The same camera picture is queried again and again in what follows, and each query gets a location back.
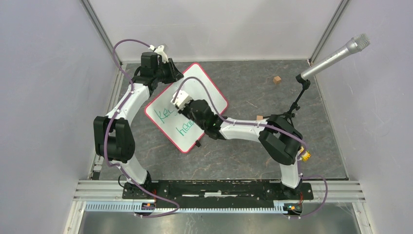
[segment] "aluminum frame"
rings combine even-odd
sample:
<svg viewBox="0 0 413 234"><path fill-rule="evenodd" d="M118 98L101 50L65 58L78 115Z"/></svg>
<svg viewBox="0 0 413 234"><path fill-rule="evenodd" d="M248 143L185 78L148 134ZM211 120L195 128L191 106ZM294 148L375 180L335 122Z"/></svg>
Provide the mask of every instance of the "aluminum frame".
<svg viewBox="0 0 413 234"><path fill-rule="evenodd" d="M325 195L323 181L308 181L313 189L314 199L305 200L305 203L320 203ZM356 218L362 234L372 234L372 228L368 220L365 198L358 181L329 180L328 203L352 203L356 212ZM65 234L77 234L85 211L106 211L106 212L131 212L141 210L142 203L153 203L153 199L123 199L123 189L116 180L80 180L69 218L64 229ZM296 200L274 201L274 209L183 209L181 213L274 213L279 214L279 207L283 203L297 202ZM92 205L99 205L98 208L91 208ZM169 211L169 209L155 210L158 212Z"/></svg>

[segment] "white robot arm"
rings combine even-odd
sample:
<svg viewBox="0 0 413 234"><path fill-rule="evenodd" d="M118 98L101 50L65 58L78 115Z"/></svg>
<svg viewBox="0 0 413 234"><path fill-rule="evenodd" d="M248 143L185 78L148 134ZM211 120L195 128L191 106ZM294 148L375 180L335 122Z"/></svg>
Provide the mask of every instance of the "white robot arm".
<svg viewBox="0 0 413 234"><path fill-rule="evenodd" d="M175 67L173 60L164 52L164 46L150 46L153 52L144 52L141 56L141 66L132 78L133 85L129 85L127 92L104 117L94 119L94 141L96 153L104 156L104 140L107 127L115 112L107 141L107 156L112 164L122 168L130 178L138 184L150 183L149 173L140 165L134 156L135 141L133 140L130 124L139 108L148 100L158 83L169 84L184 77Z"/></svg>
<svg viewBox="0 0 413 234"><path fill-rule="evenodd" d="M180 114L194 121L213 139L244 139L261 143L280 164L281 183L293 191L299 186L301 178L296 158L300 154L300 143L284 135L277 138L274 131L265 127L275 125L302 138L286 119L274 115L263 120L237 120L228 117L223 121L212 112L205 100L193 100L183 90L174 94L171 103Z"/></svg>

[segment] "microphone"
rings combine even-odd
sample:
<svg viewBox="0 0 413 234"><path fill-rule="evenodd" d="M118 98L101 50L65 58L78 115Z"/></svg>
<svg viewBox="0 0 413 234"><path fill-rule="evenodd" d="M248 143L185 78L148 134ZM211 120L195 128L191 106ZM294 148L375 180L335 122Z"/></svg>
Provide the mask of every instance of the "microphone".
<svg viewBox="0 0 413 234"><path fill-rule="evenodd" d="M370 40L366 34L363 33L353 37L343 47L336 50L334 53L330 54L312 67L309 67L305 71L301 72L296 79L298 82L303 83L305 79L314 76L349 55L362 51L369 45Z"/></svg>

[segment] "wooden block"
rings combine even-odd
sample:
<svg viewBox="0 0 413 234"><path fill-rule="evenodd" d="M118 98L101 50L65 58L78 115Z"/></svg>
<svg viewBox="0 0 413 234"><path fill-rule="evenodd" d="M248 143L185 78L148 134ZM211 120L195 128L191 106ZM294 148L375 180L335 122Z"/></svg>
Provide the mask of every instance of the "wooden block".
<svg viewBox="0 0 413 234"><path fill-rule="evenodd" d="M274 84L279 84L279 83L281 83L281 77L276 76L276 77L274 77L274 79L272 81L274 82Z"/></svg>

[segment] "white enclosure wall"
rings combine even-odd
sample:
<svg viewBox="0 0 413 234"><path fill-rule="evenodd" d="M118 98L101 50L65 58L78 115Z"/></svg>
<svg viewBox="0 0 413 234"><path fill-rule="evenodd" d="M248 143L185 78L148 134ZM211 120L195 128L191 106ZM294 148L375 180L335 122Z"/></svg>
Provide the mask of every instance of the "white enclosure wall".
<svg viewBox="0 0 413 234"><path fill-rule="evenodd" d="M360 33L371 45L317 75L349 174L360 180L379 234L412 227L412 10L412 1L351 1L320 58Z"/></svg>
<svg viewBox="0 0 413 234"><path fill-rule="evenodd" d="M174 60L307 59L340 0L90 0L112 44L169 47ZM117 50L140 60L142 47Z"/></svg>
<svg viewBox="0 0 413 234"><path fill-rule="evenodd" d="M2 0L0 35L0 233L62 233L116 69L77 0Z"/></svg>

